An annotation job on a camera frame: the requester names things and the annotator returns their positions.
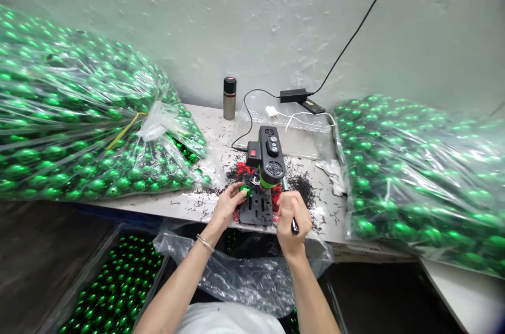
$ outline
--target machine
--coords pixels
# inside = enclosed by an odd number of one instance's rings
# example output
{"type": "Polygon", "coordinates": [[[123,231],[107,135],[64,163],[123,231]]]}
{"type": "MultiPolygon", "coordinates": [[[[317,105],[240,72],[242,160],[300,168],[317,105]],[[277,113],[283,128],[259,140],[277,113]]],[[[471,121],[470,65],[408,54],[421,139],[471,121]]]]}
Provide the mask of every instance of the machine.
{"type": "MultiPolygon", "coordinates": [[[[278,184],[285,190],[286,174],[277,128],[259,128],[258,140],[250,141],[247,145],[246,166],[254,172],[243,177],[243,182],[250,187],[250,197],[240,205],[239,220],[243,224],[272,225],[274,216],[271,190],[278,184]]],[[[293,234],[298,233],[294,219],[291,231],[293,234]]]]}

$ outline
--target thermos bottle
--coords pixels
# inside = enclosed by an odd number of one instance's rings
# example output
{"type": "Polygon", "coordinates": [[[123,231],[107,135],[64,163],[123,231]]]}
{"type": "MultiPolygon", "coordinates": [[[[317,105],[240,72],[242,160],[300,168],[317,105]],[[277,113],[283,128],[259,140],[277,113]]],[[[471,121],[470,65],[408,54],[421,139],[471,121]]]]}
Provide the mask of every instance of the thermos bottle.
{"type": "Polygon", "coordinates": [[[234,77],[225,77],[223,87],[223,118],[235,118],[235,103],[237,99],[237,80],[234,77]]]}

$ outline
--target wall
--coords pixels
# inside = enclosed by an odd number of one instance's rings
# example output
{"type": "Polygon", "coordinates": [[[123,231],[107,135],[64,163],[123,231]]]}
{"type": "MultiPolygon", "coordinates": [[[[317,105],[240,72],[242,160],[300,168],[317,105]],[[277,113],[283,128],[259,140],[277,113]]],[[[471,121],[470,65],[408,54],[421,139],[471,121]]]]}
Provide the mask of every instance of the wall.
{"type": "MultiPolygon", "coordinates": [[[[0,0],[134,44],[176,81],[185,102],[219,107],[222,78],[239,97],[314,90],[373,0],[0,0]]],[[[316,100],[369,92],[491,112],[505,96],[503,0],[380,0],[316,100]]]]}

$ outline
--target white usb plug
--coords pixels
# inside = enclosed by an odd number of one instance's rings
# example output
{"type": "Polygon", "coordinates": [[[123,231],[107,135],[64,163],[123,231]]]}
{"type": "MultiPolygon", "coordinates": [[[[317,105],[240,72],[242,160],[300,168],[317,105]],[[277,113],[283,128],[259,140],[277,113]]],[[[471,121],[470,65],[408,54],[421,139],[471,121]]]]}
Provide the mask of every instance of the white usb plug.
{"type": "Polygon", "coordinates": [[[277,115],[279,114],[277,112],[277,109],[275,109],[272,106],[267,106],[266,111],[267,111],[268,116],[270,116],[270,118],[277,119],[277,115]]]}

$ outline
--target bag of green ornaments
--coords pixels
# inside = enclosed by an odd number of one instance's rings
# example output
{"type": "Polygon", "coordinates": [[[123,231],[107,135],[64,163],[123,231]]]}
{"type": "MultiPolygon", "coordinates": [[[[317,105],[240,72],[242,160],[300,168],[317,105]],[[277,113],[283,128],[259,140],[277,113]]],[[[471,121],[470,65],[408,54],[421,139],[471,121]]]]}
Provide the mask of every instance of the bag of green ornaments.
{"type": "Polygon", "coordinates": [[[349,239],[505,278],[505,125],[371,95],[335,108],[349,239]]]}
{"type": "Polygon", "coordinates": [[[0,5],[0,199],[83,201],[212,185],[206,141],[130,45],[0,5]]]}

